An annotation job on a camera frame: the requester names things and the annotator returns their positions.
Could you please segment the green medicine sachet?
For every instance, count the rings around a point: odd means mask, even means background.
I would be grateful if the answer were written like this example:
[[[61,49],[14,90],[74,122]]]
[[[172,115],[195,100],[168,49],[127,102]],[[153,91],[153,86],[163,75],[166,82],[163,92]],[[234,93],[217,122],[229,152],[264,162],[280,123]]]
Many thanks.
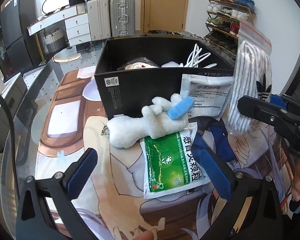
[[[145,159],[145,199],[168,196],[211,182],[192,155],[197,128],[197,123],[192,122],[179,132],[158,139],[145,137],[140,140]]]

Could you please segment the adidas zip bag of laces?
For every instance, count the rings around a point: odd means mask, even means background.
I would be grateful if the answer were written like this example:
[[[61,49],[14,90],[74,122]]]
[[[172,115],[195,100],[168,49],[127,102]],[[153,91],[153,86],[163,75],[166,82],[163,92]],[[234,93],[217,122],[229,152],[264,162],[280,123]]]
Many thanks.
[[[237,108],[243,96],[264,102],[270,101],[272,70],[270,55],[272,45],[251,23],[241,21],[238,31],[238,47],[234,69],[234,81],[228,111],[228,127],[234,134],[257,131],[261,122],[241,114]]]

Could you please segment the white printed pouch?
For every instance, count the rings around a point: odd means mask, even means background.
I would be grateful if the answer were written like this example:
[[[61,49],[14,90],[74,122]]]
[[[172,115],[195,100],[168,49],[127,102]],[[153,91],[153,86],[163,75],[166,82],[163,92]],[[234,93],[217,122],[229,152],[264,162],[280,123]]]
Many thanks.
[[[189,118],[199,116],[220,120],[230,100],[232,76],[203,76],[184,74],[180,95],[194,98],[194,105],[188,112]]]

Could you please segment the white plush toy blue ear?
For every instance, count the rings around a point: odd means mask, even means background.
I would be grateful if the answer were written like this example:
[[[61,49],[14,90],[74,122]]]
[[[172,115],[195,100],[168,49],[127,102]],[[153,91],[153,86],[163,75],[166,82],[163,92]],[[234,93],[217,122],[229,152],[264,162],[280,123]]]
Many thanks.
[[[101,134],[109,138],[115,148],[130,148],[138,140],[158,139],[179,132],[189,124],[188,112],[194,106],[194,98],[172,94],[170,100],[156,96],[150,106],[143,106],[142,117],[118,115],[105,124]]]

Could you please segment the zip bag with red seal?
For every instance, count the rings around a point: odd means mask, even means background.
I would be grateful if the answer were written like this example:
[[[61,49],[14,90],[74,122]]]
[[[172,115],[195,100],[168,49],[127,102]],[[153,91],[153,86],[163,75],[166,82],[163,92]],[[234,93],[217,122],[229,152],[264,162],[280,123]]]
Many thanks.
[[[117,70],[134,70],[134,69],[145,69],[145,68],[158,68],[159,66],[152,60],[146,57],[138,57],[124,63]]]

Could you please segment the black storage box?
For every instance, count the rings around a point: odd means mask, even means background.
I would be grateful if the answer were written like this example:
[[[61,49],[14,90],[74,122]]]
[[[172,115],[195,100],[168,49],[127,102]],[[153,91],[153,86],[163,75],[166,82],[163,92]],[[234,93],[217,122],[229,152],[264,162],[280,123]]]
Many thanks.
[[[194,46],[211,55],[197,68],[161,66],[170,61],[186,63]],[[124,63],[146,57],[158,68],[117,70]],[[202,40],[183,35],[134,35],[106,40],[96,65],[95,80],[108,119],[117,115],[141,117],[143,106],[160,96],[179,93],[184,74],[232,76],[234,68]]]

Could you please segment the shoe rack with shoes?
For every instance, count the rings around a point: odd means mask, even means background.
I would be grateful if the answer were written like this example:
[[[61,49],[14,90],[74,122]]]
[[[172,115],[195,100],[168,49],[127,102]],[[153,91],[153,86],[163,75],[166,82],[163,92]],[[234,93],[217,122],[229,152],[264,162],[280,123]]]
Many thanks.
[[[204,40],[235,59],[238,32],[241,21],[253,23],[255,2],[253,0],[208,0],[205,26],[209,33]]]

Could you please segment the woven laundry basket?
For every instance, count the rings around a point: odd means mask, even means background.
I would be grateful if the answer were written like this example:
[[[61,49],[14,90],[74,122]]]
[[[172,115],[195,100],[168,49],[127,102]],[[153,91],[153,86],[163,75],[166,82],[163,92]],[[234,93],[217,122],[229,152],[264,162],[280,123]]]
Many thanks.
[[[55,54],[66,47],[65,37],[59,28],[53,33],[44,32],[44,43],[50,54]]]

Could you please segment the black refrigerator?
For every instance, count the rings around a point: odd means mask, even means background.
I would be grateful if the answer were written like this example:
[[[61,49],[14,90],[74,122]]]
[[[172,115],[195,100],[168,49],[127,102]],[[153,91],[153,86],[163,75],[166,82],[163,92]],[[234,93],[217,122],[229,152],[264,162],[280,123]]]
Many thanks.
[[[35,20],[34,0],[11,0],[0,13],[2,37],[11,63],[10,75],[27,72],[42,61],[36,38],[27,29]]]

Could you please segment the white drawer desk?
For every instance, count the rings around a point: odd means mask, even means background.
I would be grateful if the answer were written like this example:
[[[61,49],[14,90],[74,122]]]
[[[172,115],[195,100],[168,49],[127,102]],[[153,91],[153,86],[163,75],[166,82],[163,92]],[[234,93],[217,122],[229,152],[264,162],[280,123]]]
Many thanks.
[[[27,30],[32,36],[42,30],[61,25],[61,23],[65,26],[66,39],[70,46],[92,41],[88,13],[84,3],[45,16],[28,26]]]

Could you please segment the white suitcase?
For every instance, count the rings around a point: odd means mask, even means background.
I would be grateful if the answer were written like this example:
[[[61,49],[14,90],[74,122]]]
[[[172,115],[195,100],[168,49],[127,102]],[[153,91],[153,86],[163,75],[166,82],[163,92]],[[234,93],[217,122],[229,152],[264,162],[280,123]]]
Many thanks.
[[[92,41],[111,37],[109,0],[87,2],[88,21]]]

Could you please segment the silver suitcase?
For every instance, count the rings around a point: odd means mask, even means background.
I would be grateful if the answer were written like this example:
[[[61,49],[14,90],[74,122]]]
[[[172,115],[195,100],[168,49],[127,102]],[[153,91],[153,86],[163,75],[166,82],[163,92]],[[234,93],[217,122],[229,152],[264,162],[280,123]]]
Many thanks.
[[[114,37],[135,34],[135,0],[110,0],[111,33]]]

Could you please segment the wooden door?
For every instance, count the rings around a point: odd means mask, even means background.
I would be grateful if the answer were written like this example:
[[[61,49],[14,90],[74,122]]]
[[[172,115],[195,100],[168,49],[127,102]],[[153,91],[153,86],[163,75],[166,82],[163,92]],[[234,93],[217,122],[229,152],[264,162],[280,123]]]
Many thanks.
[[[141,0],[141,31],[183,32],[189,0]]]

